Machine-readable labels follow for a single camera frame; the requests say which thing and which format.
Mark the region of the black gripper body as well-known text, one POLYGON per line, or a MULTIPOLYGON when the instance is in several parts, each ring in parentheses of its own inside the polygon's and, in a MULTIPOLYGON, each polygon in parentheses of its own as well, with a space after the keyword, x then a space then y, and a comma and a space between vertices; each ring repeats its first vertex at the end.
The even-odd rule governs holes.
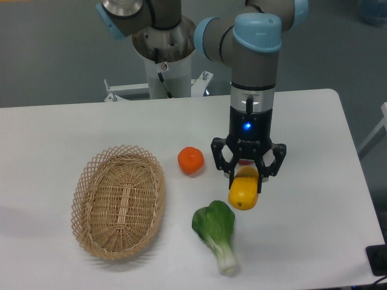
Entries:
POLYGON ((270 129, 273 110, 239 111, 230 107, 229 134, 226 145, 233 160, 262 160, 272 148, 270 129))

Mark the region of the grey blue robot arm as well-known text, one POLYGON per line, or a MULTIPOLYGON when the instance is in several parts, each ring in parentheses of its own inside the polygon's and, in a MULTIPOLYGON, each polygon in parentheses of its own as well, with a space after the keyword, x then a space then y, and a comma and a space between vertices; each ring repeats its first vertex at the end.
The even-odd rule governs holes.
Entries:
POLYGON ((229 134, 211 148, 230 184, 241 160, 255 163, 256 191, 275 176, 286 156, 270 138, 281 35, 303 22, 307 1, 246 1, 227 19, 195 24, 180 1, 100 1, 96 9, 116 38, 131 37, 145 61, 151 98, 190 97, 190 58, 198 53, 232 70, 229 134))

